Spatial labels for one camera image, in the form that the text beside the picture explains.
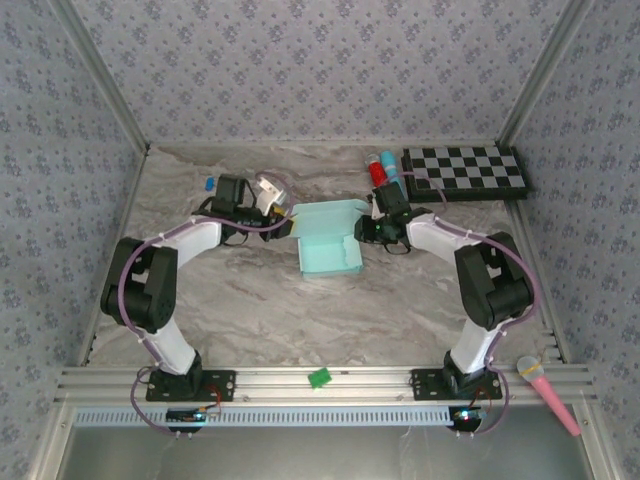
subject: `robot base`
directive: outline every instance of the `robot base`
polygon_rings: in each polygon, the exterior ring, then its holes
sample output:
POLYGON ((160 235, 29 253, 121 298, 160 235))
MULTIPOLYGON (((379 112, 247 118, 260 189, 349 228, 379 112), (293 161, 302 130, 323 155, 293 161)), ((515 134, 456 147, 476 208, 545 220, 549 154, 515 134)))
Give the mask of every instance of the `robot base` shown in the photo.
POLYGON ((502 398, 500 378, 486 369, 472 375, 458 370, 447 352, 443 368, 416 368, 411 370, 413 399, 420 400, 473 400, 478 389, 483 389, 492 400, 502 398))
POLYGON ((172 375, 156 370, 149 376, 146 400, 148 402, 200 402, 233 401, 236 388, 234 370, 202 370, 202 360, 196 359, 184 375, 172 375))

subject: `wall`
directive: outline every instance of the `wall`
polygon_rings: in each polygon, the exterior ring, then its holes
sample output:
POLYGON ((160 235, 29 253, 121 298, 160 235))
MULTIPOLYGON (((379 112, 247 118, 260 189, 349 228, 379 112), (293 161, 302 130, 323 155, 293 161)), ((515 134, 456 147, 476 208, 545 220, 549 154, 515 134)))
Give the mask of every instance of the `wall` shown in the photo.
POLYGON ((529 220, 576 362, 640 478, 640 4, 597 1, 516 145, 529 220))
POLYGON ((564 0, 76 0, 151 142, 495 138, 564 0))
POLYGON ((0 27, 0 478, 22 478, 73 364, 138 163, 49 4, 0 27))

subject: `green block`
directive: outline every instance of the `green block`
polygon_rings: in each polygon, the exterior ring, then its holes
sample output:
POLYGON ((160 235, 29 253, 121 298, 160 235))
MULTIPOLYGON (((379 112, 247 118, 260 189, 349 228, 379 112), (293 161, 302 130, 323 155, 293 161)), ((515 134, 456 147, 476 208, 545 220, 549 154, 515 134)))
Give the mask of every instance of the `green block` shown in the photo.
POLYGON ((326 368, 321 368, 309 374, 309 383, 313 388, 320 388, 331 381, 331 374, 326 368))

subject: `bracket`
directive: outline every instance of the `bracket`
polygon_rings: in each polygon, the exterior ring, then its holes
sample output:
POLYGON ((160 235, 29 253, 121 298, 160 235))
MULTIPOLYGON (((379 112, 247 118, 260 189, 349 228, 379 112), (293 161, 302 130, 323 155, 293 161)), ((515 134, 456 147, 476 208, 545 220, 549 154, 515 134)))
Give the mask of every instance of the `bracket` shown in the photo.
POLYGON ((469 388, 453 393, 451 386, 445 381, 441 368, 416 368, 411 370, 409 381, 413 389, 415 401, 427 400, 473 400, 478 388, 483 388, 491 396, 491 400, 502 398, 500 379, 494 372, 485 372, 478 377, 469 388))
POLYGON ((200 387, 189 398, 185 398, 183 392, 171 389, 165 379, 163 373, 158 370, 151 373, 147 386, 147 402, 211 403, 217 400, 215 389, 220 392, 221 402, 232 402, 236 390, 235 370, 203 370, 200 387))

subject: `silver microphone head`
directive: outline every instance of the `silver microphone head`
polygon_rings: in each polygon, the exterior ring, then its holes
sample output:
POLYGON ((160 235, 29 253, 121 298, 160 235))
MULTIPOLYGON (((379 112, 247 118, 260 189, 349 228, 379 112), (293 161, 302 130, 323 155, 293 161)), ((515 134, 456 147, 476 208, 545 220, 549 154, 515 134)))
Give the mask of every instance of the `silver microphone head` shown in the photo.
POLYGON ((533 382, 544 375, 542 364, 535 357, 522 357, 517 363, 518 372, 527 382, 533 382))

